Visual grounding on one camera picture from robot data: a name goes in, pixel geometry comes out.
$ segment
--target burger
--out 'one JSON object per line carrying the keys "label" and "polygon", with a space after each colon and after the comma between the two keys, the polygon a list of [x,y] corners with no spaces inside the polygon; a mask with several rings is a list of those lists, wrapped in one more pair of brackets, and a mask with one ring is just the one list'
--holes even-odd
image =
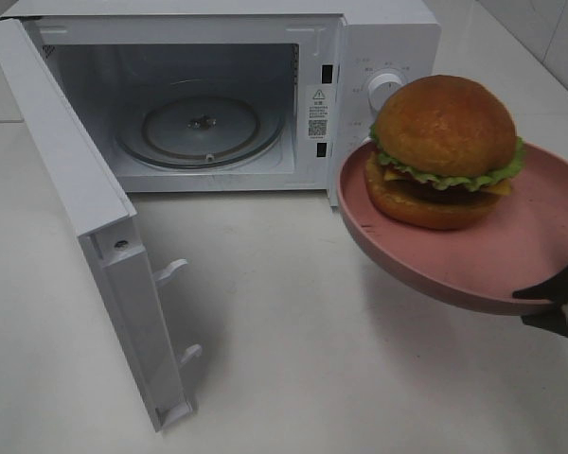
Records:
{"label": "burger", "polygon": [[469,227],[511,193],[524,148],[506,107],[479,83],[417,79],[371,127],[368,195],[388,217],[437,230]]}

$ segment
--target cheese slice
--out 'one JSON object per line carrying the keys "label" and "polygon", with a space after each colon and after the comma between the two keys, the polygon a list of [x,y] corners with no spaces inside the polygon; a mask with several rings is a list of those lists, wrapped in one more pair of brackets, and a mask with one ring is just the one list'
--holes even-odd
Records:
{"label": "cheese slice", "polygon": [[[392,170],[391,167],[387,167],[385,169],[385,173],[383,174],[383,179],[386,182],[393,182],[394,180],[409,180],[412,181],[413,179],[409,176],[406,176],[403,173],[396,172]],[[497,196],[508,196],[511,194],[511,184],[509,184],[509,179],[505,178],[501,180],[497,184],[491,184],[490,186],[482,186],[479,189],[480,192],[489,192],[490,194],[496,194]]]}

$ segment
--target warning label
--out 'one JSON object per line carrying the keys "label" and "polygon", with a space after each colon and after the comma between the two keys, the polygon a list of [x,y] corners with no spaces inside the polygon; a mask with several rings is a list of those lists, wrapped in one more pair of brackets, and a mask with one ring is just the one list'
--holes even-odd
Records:
{"label": "warning label", "polygon": [[307,136],[322,140],[328,137],[328,117],[332,108],[332,87],[310,85],[306,92]]}

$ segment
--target qr code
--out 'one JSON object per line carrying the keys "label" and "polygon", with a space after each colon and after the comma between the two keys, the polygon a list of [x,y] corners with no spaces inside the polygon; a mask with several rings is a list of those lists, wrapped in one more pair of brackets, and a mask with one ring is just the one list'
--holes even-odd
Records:
{"label": "qr code", "polygon": [[310,120],[310,137],[326,135],[327,120]]}

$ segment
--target pink plate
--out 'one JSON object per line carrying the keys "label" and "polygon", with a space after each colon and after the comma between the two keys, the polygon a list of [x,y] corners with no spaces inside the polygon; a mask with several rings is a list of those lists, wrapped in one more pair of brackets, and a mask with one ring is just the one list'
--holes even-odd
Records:
{"label": "pink plate", "polygon": [[467,309],[523,315],[544,300],[517,300],[568,264],[568,163],[526,144],[525,168],[494,213],[469,229],[438,232],[392,220],[375,209],[364,185],[368,143],[345,161],[340,210],[356,243],[401,282]]}

